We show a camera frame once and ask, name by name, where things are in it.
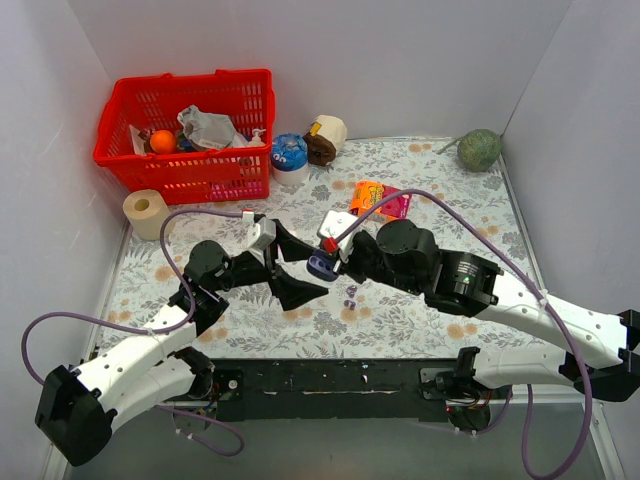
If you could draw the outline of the purple earbud charging case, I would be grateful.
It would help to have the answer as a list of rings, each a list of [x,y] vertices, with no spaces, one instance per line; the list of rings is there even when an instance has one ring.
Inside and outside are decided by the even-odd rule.
[[[310,274],[327,282],[333,282],[339,276],[335,271],[335,259],[325,255],[323,252],[311,255],[307,260],[306,268]]]

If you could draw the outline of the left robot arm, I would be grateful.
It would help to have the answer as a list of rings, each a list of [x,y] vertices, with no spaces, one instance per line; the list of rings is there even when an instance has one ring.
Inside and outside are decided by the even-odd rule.
[[[266,283],[283,310],[294,310],[328,291],[291,277],[278,261],[306,261],[313,252],[279,221],[263,216],[250,225],[245,250],[237,256],[213,240],[196,244],[183,285],[140,334],[45,377],[36,426],[71,465],[81,466],[119,427],[156,404],[182,395],[205,398],[214,385],[214,366],[191,344],[228,308],[221,292]]]

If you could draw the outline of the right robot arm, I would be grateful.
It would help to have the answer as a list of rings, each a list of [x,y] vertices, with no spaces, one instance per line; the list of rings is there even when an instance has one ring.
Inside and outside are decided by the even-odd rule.
[[[431,231],[409,220],[383,225],[377,235],[349,216],[336,228],[342,273],[411,295],[442,313],[502,324],[546,342],[521,353],[480,347],[460,350],[452,372],[429,388],[475,397],[507,385],[556,384],[609,402],[639,388],[637,313],[582,308],[535,287],[477,255],[437,246]]]

